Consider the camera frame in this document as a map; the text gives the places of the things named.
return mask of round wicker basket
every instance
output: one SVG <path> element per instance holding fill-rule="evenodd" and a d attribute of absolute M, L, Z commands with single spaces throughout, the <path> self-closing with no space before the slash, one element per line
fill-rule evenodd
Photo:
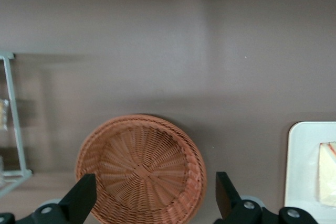
<path fill-rule="evenodd" d="M 199 150 L 178 127 L 148 115 L 102 124 L 83 143 L 76 178 L 95 173 L 101 223 L 186 223 L 206 190 Z"/>

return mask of food item on rack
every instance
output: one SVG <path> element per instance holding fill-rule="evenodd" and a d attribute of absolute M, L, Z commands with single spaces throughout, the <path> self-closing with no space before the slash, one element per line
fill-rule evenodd
<path fill-rule="evenodd" d="M 320 144 L 319 193 L 322 204 L 336 207 L 336 142 Z"/>
<path fill-rule="evenodd" d="M 0 130 L 7 129 L 7 109 L 9 101 L 0 99 Z"/>

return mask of screw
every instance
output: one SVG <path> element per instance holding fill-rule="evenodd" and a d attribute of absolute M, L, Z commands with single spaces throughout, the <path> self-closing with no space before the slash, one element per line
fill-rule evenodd
<path fill-rule="evenodd" d="M 288 214 L 290 217 L 293 217 L 293 218 L 299 218 L 299 217 L 300 217 L 299 212 L 297 212 L 297 211 L 294 210 L 294 209 L 289 209 L 289 210 L 287 211 L 287 214 Z"/>
<path fill-rule="evenodd" d="M 254 209 L 255 205 L 251 201 L 247 201 L 244 203 L 244 207 L 247 209 Z"/>
<path fill-rule="evenodd" d="M 44 209 L 41 210 L 41 214 L 46 214 L 48 212 L 52 211 L 51 207 L 45 207 Z"/>

